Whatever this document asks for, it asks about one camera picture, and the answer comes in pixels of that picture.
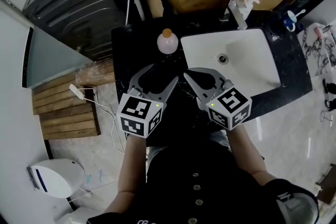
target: white sink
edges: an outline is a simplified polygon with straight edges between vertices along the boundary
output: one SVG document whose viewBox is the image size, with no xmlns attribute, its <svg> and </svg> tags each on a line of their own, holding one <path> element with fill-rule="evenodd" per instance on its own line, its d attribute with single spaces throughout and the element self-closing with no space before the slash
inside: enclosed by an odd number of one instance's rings
<svg viewBox="0 0 336 224">
<path fill-rule="evenodd" d="M 189 68 L 215 69 L 250 97 L 281 85 L 261 29 L 188 36 L 181 43 Z"/>
</svg>

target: small bottle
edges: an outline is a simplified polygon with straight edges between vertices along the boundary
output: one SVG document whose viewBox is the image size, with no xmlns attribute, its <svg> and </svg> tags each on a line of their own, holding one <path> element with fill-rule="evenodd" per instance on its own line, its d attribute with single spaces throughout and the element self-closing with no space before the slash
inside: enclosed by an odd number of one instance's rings
<svg viewBox="0 0 336 224">
<path fill-rule="evenodd" d="M 157 38 L 157 43 L 160 52 L 172 54 L 177 50 L 179 39 L 169 28 L 166 28 Z"/>
</svg>

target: person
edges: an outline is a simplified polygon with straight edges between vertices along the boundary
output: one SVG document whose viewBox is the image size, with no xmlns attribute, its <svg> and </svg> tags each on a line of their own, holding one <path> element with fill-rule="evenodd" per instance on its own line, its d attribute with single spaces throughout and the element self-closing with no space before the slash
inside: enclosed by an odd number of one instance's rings
<svg viewBox="0 0 336 224">
<path fill-rule="evenodd" d="M 323 87 L 324 87 L 324 91 L 325 93 L 332 93 L 332 94 L 336 94 L 336 84 L 334 83 L 326 83 L 325 79 L 322 80 L 323 82 Z M 336 99 L 329 101 L 329 100 L 325 100 L 324 101 L 325 106 L 327 107 L 328 111 L 333 111 L 334 109 L 336 109 Z"/>
<path fill-rule="evenodd" d="M 166 148 L 129 135 L 118 194 L 87 223 L 297 223 L 318 220 L 309 191 L 269 174 L 244 128 Z"/>
</svg>

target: shirt button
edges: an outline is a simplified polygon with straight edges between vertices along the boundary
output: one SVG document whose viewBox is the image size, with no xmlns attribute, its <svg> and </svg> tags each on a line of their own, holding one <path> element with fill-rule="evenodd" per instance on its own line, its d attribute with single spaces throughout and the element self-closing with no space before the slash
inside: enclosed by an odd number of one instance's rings
<svg viewBox="0 0 336 224">
<path fill-rule="evenodd" d="M 196 224 L 196 223 L 197 223 L 197 219 L 196 219 L 196 218 L 190 218 L 190 219 L 188 220 L 188 223 L 189 223 L 189 224 Z"/>
<path fill-rule="evenodd" d="M 203 204 L 203 201 L 200 200 L 200 199 L 197 199 L 195 203 L 196 203 L 197 205 L 202 205 L 202 204 Z"/>
</svg>

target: tiled floor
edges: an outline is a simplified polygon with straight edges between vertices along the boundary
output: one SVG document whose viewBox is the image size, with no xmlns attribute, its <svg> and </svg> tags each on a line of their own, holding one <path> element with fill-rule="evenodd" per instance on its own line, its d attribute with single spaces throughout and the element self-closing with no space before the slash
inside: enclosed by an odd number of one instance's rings
<svg viewBox="0 0 336 224">
<path fill-rule="evenodd" d="M 336 71 L 326 74 L 328 81 L 336 82 Z M 335 122 L 320 122 L 326 95 L 322 78 L 312 79 L 313 92 L 295 102 L 245 124 L 252 141 L 265 158 L 267 168 L 273 175 L 291 181 L 310 191 L 331 162 L 336 162 Z M 98 87 L 99 102 L 110 104 L 117 110 L 116 85 Z M 111 137 L 111 117 L 98 110 L 102 134 L 98 137 L 75 140 L 50 141 L 55 158 L 66 157 L 78 161 L 85 169 L 87 182 L 83 188 L 93 190 L 114 182 L 93 193 L 92 197 L 77 199 L 75 204 L 104 210 L 117 193 L 117 180 L 123 155 L 116 151 Z M 116 147 L 121 148 L 116 131 L 113 132 Z M 84 193 L 79 190 L 72 198 Z"/>
</svg>

